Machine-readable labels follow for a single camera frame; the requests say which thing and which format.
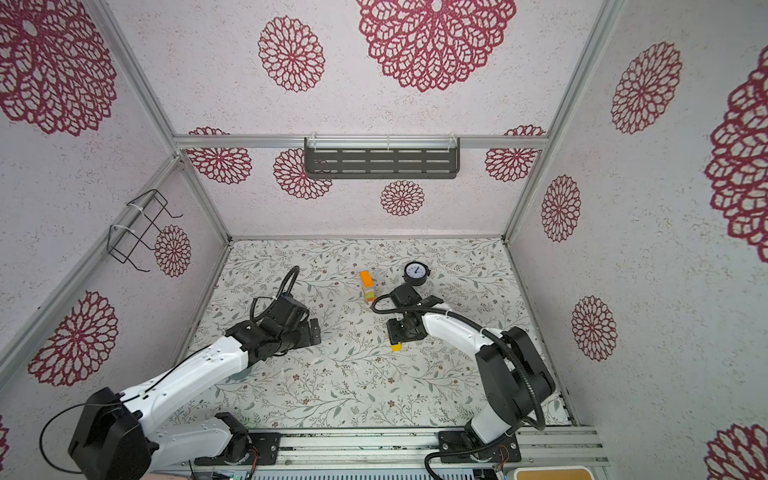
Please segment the orange triangle wood block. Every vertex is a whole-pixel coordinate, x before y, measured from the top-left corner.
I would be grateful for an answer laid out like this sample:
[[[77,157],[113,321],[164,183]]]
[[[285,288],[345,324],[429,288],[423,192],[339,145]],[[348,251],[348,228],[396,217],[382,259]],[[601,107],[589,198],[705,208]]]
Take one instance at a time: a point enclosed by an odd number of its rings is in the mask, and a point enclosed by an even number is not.
[[[360,279],[362,282],[362,286],[365,289],[370,289],[374,287],[374,280],[370,274],[369,271],[365,270],[360,273]]]

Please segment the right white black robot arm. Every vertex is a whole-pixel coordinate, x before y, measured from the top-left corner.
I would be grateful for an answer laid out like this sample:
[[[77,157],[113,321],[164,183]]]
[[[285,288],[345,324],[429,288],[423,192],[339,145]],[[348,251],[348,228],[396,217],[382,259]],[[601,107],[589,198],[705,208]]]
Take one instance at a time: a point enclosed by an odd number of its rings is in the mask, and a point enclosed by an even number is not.
[[[387,332],[393,346],[435,337],[464,353],[477,367],[486,405],[463,431],[439,434],[438,450],[425,457],[426,466],[434,460],[510,461],[518,430],[546,429],[543,402],[555,393],[556,382],[524,329],[484,327],[439,297],[421,297],[409,284],[377,297],[371,310],[391,317]]]

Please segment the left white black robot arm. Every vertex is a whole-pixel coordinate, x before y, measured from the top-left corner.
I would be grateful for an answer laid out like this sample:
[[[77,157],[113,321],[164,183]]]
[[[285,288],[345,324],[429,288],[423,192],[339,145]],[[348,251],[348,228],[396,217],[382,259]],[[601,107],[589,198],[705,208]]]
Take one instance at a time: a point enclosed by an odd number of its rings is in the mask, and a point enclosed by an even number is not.
[[[68,447],[88,479],[140,479],[183,461],[210,458],[237,464],[253,451],[250,433],[234,414],[189,424],[167,419],[215,384],[291,350],[320,344],[317,319],[290,294],[239,322],[175,367],[119,393],[103,388],[83,406]]]

